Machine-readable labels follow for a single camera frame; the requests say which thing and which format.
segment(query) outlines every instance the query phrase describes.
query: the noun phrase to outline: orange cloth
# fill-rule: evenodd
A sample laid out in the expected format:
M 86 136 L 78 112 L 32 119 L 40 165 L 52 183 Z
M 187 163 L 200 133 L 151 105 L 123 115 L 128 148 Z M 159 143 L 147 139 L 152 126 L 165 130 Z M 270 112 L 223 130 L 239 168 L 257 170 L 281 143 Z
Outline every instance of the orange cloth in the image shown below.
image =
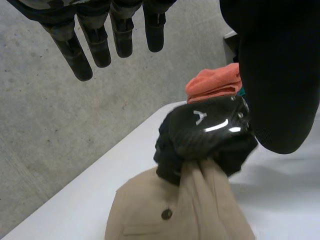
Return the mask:
M 241 87 L 239 63 L 217 69 L 204 69 L 185 86 L 187 103 L 218 96 L 235 96 Z

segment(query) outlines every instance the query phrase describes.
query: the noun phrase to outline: beige jacket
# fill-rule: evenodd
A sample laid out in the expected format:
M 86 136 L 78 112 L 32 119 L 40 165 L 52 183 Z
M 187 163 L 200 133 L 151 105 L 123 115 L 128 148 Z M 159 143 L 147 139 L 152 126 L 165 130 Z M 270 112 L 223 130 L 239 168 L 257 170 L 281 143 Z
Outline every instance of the beige jacket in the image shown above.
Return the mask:
M 213 160 L 187 162 L 180 186 L 156 168 L 118 189 L 105 240 L 253 240 L 255 236 Z

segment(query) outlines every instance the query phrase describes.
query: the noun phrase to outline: black fabric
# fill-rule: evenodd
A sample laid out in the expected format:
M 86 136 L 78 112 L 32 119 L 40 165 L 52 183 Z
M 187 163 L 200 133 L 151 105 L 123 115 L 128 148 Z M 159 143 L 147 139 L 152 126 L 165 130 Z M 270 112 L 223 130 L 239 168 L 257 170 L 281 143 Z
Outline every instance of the black fabric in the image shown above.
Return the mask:
M 308 136 L 320 101 L 320 1 L 220 0 L 240 37 L 251 124 L 267 149 L 289 154 Z
M 195 110 L 205 113 L 199 124 Z M 228 119 L 227 125 L 206 131 L 222 119 Z M 229 177 L 241 170 L 257 145 L 242 97 L 220 96 L 170 112 L 159 128 L 153 159 L 158 164 L 157 175 L 179 185 L 183 162 L 211 158 Z

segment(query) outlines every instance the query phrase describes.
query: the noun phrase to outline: concrete floor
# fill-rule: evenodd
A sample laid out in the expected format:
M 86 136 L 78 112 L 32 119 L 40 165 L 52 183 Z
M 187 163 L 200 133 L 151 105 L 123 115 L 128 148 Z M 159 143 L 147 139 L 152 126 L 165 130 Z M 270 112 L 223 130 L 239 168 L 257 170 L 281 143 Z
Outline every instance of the concrete floor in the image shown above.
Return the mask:
M 186 98 L 186 83 L 226 64 L 218 0 L 183 0 L 167 13 L 161 52 L 147 48 L 142 9 L 134 16 L 133 54 L 94 65 L 78 81 L 53 40 L 0 1 L 0 238 L 167 102 Z

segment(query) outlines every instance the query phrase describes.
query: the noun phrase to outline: folded cloth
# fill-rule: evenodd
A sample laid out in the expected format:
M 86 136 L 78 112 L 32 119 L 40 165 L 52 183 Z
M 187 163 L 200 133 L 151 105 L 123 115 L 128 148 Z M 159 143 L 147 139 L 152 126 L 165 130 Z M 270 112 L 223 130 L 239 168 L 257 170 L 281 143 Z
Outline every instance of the folded cloth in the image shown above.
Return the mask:
M 185 162 L 180 186 L 147 170 L 119 188 L 105 240 L 254 240 L 226 174 L 212 159 Z
M 235 96 L 241 87 L 239 63 L 217 69 L 204 69 L 185 86 L 187 103 L 218 96 Z

